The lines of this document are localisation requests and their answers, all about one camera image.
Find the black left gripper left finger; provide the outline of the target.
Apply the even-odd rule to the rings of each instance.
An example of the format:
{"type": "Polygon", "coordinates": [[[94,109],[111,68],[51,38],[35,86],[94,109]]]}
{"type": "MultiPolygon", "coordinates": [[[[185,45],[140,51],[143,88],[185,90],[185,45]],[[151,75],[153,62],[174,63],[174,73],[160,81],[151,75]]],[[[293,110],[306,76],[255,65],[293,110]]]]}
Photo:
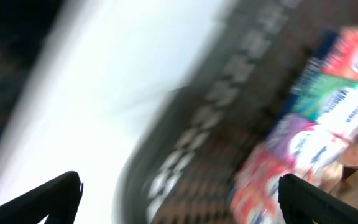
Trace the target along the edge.
{"type": "Polygon", "coordinates": [[[69,171],[0,206],[0,224],[73,224],[83,195],[77,172],[69,171]]]}

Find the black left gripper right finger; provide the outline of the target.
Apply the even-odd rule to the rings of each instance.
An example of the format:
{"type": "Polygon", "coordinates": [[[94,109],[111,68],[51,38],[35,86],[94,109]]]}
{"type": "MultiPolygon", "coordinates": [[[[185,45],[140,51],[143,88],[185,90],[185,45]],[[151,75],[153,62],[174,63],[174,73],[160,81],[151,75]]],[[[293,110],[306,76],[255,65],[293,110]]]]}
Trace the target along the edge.
{"type": "Polygon", "coordinates": [[[293,174],[279,179],[278,202],[286,224],[358,224],[358,209],[293,174]]]}

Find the colourful tissue multipack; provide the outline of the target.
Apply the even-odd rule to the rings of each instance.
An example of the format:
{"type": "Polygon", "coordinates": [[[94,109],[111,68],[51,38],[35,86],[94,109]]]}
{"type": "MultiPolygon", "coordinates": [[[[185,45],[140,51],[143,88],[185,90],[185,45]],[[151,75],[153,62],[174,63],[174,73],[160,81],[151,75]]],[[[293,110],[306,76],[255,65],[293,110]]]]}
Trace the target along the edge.
{"type": "Polygon", "coordinates": [[[295,81],[279,118],[236,175],[238,223],[283,223],[282,176],[323,189],[339,178],[340,154],[358,138],[358,27],[328,30],[295,81]]]}

